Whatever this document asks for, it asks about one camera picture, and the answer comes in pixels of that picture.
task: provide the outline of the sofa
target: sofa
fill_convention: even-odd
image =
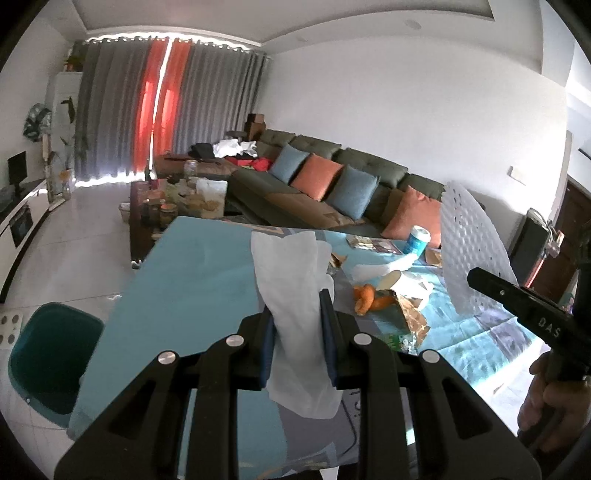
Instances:
[[[324,229],[354,235],[380,237],[390,218],[384,218],[392,189],[412,187],[429,198],[441,200],[443,185],[408,172],[408,168],[369,153],[342,149],[340,144],[318,138],[267,129],[257,142],[259,156],[277,156],[285,145],[314,153],[380,178],[363,218],[357,221],[326,202],[318,202],[267,171],[239,168],[228,180],[228,197],[269,225],[286,228]]]

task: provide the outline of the brown box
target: brown box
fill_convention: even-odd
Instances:
[[[265,131],[266,127],[267,126],[265,125],[265,122],[260,124],[246,122],[244,125],[244,131],[246,132],[245,140],[248,142],[258,140],[261,136],[261,133]]]
[[[249,113],[246,121],[251,124],[261,124],[265,121],[265,115],[262,113]]]

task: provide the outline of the teal chair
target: teal chair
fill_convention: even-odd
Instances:
[[[39,307],[8,361],[14,390],[37,413],[67,428],[103,327],[98,318],[60,303]]]

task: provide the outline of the red bag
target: red bag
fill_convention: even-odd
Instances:
[[[272,162],[268,158],[259,158],[254,160],[251,166],[256,171],[267,171],[269,168],[271,168],[271,164]]]
[[[226,160],[234,163],[234,165],[238,165],[239,167],[249,167],[253,162],[253,160],[238,160],[234,157],[226,157]]]

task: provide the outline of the wall socket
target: wall socket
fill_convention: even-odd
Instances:
[[[508,175],[513,179],[517,180],[522,185],[525,185],[525,175],[517,167],[509,167]]]

